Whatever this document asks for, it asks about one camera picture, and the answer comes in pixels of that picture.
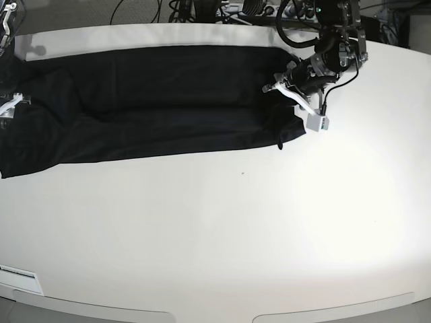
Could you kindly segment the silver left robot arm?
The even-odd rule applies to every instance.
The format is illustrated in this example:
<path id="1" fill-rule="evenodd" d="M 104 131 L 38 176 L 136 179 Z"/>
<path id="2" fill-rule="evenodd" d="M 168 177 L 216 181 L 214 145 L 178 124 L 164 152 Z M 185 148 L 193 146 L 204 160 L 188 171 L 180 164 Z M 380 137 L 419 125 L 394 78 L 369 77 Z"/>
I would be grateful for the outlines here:
<path id="1" fill-rule="evenodd" d="M 299 60 L 285 73 L 274 75 L 276 82 L 265 85 L 263 92 L 278 90 L 296 101 L 310 116 L 324 119 L 329 96 L 325 88 L 336 83 L 347 71 L 354 70 L 358 75 L 360 67 L 368 60 L 360 4 L 358 1 L 313 1 L 319 36 L 296 42 L 286 35 L 282 26 L 282 15 L 289 3 L 282 1 L 277 10 L 277 33 L 288 46 L 295 49 L 312 47 L 314 54 Z"/>

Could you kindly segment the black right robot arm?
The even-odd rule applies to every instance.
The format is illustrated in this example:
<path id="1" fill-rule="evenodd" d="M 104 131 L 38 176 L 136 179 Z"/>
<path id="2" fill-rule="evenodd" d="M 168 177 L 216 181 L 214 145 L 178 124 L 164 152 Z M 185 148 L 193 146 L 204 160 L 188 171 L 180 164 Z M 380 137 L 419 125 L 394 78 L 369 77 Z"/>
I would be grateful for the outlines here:
<path id="1" fill-rule="evenodd" d="M 24 1 L 1 1 L 1 121 L 12 120 L 18 104 L 30 98 L 16 92 L 27 73 L 23 60 L 15 55 L 15 36 L 26 17 Z"/>

